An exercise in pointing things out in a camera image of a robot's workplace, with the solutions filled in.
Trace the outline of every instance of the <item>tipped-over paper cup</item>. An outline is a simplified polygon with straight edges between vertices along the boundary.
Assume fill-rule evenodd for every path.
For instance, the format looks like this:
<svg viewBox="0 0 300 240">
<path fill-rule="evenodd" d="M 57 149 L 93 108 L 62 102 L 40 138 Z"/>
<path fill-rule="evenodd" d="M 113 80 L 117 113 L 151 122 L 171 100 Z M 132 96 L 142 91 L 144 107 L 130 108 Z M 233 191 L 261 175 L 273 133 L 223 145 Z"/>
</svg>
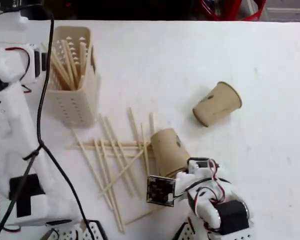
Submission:
<svg viewBox="0 0 300 240">
<path fill-rule="evenodd" d="M 154 134 L 151 145 L 161 176 L 175 178 L 187 166 L 190 155 L 173 128 Z"/>
<path fill-rule="evenodd" d="M 241 106 L 242 100 L 236 90 L 228 83 L 220 81 L 192 111 L 203 126 L 209 127 Z"/>
</svg>

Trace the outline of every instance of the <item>white table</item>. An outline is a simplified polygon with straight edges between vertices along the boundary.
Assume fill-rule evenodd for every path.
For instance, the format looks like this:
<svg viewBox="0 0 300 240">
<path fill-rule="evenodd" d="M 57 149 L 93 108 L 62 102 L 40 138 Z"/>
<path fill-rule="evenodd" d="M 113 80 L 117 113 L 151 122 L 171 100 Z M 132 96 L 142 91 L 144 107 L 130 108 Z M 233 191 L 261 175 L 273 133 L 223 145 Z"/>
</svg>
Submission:
<svg viewBox="0 0 300 240">
<path fill-rule="evenodd" d="M 129 106 L 137 121 L 146 124 L 148 139 L 149 112 L 155 112 L 158 128 L 175 128 L 193 156 L 214 158 L 232 173 L 232 182 L 251 199 L 258 239 L 300 239 L 300 23 L 65 21 L 57 25 L 91 28 L 102 77 L 99 111 L 110 118 L 121 140 L 133 139 Z M 46 41 L 48 28 L 48 22 L 30 22 L 25 35 L 5 33 L 0 41 L 39 44 Z M 192 107 L 218 81 L 233 85 L 243 106 L 203 128 L 194 120 Z M 33 117 L 37 88 L 27 96 Z M 143 218 L 120 234 L 114 215 L 98 198 L 100 190 L 81 153 L 64 148 L 74 141 L 70 131 L 48 108 L 47 101 L 43 139 L 72 180 L 87 217 L 100 220 L 110 240 L 171 239 L 189 211 L 187 202 Z M 77 132 L 83 140 L 105 138 L 99 124 Z M 142 175 L 138 163 L 133 169 Z M 65 196 L 73 198 L 53 170 Z M 129 198 L 121 182 L 115 189 L 126 220 L 148 208 L 143 200 Z M 39 239 L 44 231 L 28 227 L 19 234 L 3 233 L 0 239 Z"/>
</svg>

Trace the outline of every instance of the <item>perforated bracket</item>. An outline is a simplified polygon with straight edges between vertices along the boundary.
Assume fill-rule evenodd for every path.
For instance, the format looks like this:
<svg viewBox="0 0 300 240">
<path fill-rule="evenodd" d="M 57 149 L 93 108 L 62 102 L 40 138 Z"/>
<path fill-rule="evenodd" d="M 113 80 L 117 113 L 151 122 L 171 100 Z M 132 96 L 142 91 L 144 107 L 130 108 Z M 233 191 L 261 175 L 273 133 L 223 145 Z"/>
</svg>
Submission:
<svg viewBox="0 0 300 240">
<path fill-rule="evenodd" d="M 94 239 L 92 239 L 89 230 L 84 231 L 79 225 L 74 225 L 67 229 L 55 229 L 47 240 L 108 240 L 99 221 L 89 221 Z"/>
</svg>

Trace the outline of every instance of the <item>perforated container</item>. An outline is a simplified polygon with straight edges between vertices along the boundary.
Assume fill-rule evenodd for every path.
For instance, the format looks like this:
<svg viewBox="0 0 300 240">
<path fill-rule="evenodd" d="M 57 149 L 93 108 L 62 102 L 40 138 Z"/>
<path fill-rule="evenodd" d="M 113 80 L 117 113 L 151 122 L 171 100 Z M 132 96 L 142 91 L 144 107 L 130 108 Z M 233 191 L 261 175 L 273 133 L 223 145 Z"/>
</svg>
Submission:
<svg viewBox="0 0 300 240">
<path fill-rule="evenodd" d="M 53 101 L 54 113 L 66 125 L 89 127 L 94 124 L 100 91 L 100 76 L 94 59 L 94 47 L 91 32 L 87 27 L 59 26 L 54 30 L 53 47 L 61 62 L 65 64 L 65 53 L 61 41 L 69 43 L 70 50 L 77 67 L 80 68 L 80 43 L 86 43 L 87 58 L 85 72 L 78 90 L 62 90 L 58 76 L 53 68 L 50 71 L 47 96 Z"/>
</svg>

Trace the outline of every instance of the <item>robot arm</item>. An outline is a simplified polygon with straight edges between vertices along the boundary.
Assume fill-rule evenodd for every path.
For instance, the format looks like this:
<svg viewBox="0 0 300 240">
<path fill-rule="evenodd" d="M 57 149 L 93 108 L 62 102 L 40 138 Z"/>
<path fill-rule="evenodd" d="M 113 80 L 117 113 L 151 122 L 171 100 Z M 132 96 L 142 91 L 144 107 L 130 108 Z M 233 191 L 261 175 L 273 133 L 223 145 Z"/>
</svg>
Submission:
<svg viewBox="0 0 300 240">
<path fill-rule="evenodd" d="M 176 193 L 187 195 L 194 221 L 201 222 L 209 239 L 253 239 L 251 210 L 228 181 L 226 171 L 214 160 L 190 158 L 188 174 L 178 173 L 175 189 Z"/>
<path fill-rule="evenodd" d="M 39 146 L 21 86 L 28 74 L 27 66 L 30 68 L 35 63 L 31 58 L 29 63 L 22 61 L 20 54 L 20 51 L 0 50 L 0 193 L 9 199 L 0 203 L 2 213 L 7 211 L 10 199 L 23 177 L 23 159 Z M 29 78 L 31 76 L 33 81 L 36 75 L 28 75 Z M 8 157 L 9 160 L 12 159 L 10 168 L 7 164 Z M 32 167 L 35 174 L 30 174 L 26 179 L 6 225 L 55 226 L 79 222 L 77 205 L 60 195 L 48 159 L 42 150 Z"/>
<path fill-rule="evenodd" d="M 148 203 L 173 207 L 175 200 L 184 199 L 194 215 L 196 240 L 207 235 L 210 240 L 253 239 L 251 210 L 213 159 L 189 158 L 187 171 L 177 173 L 176 179 L 148 178 Z"/>
</svg>

